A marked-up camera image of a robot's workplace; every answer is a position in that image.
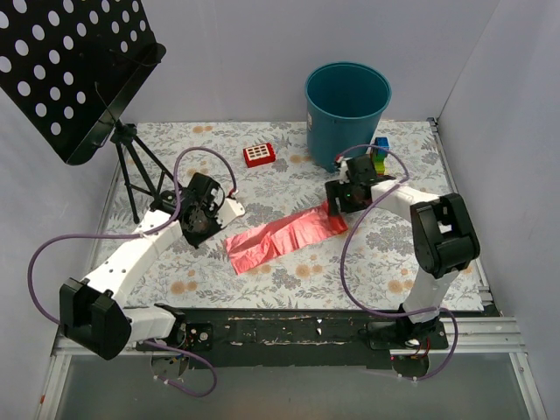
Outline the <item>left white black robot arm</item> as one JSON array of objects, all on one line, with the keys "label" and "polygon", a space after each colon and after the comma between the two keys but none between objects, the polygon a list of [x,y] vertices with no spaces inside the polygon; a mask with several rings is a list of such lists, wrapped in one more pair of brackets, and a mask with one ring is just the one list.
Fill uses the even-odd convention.
[{"label": "left white black robot arm", "polygon": [[155,199],[126,241],[82,280],[59,290],[62,334],[101,356],[115,358],[128,344],[157,340],[169,350],[186,341],[186,316],[166,304],[129,307],[130,293],[154,262],[175,242],[197,248],[245,214],[233,196],[217,199],[221,185],[195,174],[189,185]]}]

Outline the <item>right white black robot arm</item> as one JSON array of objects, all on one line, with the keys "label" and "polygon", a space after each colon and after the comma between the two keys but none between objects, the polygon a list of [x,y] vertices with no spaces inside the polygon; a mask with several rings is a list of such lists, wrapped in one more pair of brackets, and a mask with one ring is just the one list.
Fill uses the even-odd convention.
[{"label": "right white black robot arm", "polygon": [[480,243],[463,198],[436,195],[381,175],[371,156],[335,160],[339,177],[325,185],[331,216],[379,207],[409,222],[418,270],[409,295],[395,313],[381,313],[361,336],[372,348],[416,347],[443,327],[441,304],[459,272],[480,255]]}]

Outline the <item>red plastic trash bag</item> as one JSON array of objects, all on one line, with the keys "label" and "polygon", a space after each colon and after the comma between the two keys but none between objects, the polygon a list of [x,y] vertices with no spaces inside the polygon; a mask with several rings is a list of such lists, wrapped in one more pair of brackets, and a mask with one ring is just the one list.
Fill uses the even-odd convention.
[{"label": "red plastic trash bag", "polygon": [[324,202],[227,238],[225,249],[235,273],[240,275],[346,231],[344,219],[330,216],[328,204]]}]

